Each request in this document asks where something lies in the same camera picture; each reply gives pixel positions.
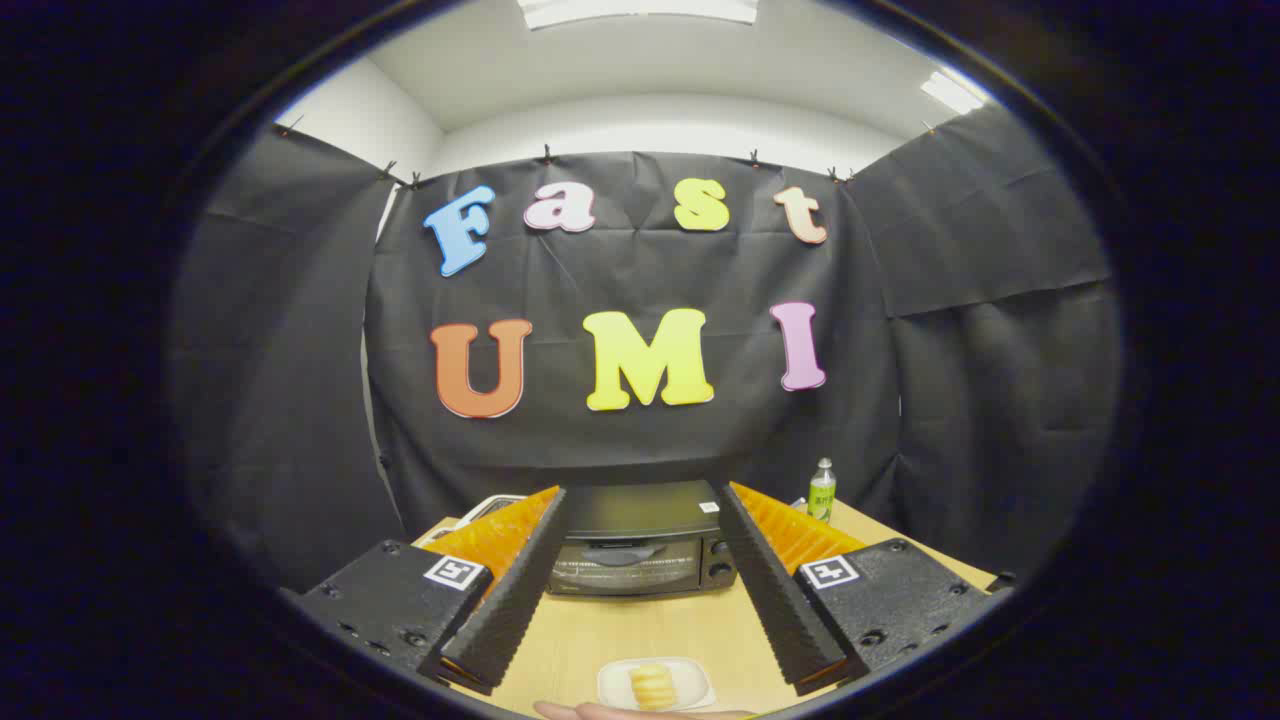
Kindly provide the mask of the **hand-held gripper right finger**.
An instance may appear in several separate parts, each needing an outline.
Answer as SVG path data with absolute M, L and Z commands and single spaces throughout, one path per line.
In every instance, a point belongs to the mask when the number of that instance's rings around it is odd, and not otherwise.
M 1009 596 L 902 537 L 855 539 L 739 483 L 716 486 L 719 528 L 783 679 L 799 694 L 905 664 Z

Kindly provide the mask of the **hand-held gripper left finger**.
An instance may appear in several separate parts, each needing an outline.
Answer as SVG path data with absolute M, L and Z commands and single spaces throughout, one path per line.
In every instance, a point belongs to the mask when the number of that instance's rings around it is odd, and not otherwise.
M 385 539 L 287 602 L 416 682 L 490 694 L 504 679 L 567 532 L 553 486 L 424 547 Z

